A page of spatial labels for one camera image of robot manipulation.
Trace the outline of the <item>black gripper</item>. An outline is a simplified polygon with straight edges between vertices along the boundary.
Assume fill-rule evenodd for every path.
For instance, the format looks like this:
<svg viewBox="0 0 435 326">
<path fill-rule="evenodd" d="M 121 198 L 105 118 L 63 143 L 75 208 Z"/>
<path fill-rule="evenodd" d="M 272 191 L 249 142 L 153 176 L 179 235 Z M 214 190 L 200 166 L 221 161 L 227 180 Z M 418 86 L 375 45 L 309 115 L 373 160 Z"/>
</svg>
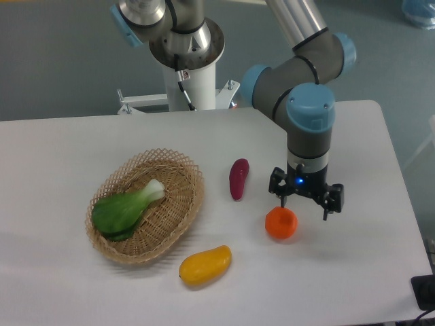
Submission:
<svg viewBox="0 0 435 326">
<path fill-rule="evenodd" d="M 326 221 L 328 215 L 340 213 L 344 205 L 344 185 L 327 185 L 327 171 L 326 166 L 315 173 L 299 173 L 287 165 L 286 174 L 284 170 L 275 167 L 269 179 L 268 192 L 278 197 L 281 208 L 286 206 L 287 198 L 292 194 L 310 198 L 321 204 L 324 209 L 323 220 Z"/>
</svg>

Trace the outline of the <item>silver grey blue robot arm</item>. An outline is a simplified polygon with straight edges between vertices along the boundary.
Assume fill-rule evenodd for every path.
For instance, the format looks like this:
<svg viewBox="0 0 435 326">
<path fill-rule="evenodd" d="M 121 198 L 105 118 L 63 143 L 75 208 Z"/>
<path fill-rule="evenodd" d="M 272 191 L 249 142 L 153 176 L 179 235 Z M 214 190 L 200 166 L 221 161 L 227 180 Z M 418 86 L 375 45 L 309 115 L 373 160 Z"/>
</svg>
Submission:
<svg viewBox="0 0 435 326">
<path fill-rule="evenodd" d="M 276 168 L 269 192 L 285 202 L 297 194 L 325 215 L 341 212 L 344 187 L 328 185 L 335 99 L 327 84 L 355 63 L 353 41 L 331 33 L 312 1 L 269 1 L 293 57 L 276 68 L 256 65 L 243 76 L 247 103 L 286 131 L 287 168 Z M 164 72 L 171 111 L 217 109 L 215 64 L 224 52 L 221 28 L 203 1 L 117 1 L 112 18 L 133 47 L 148 44 Z"/>
</svg>

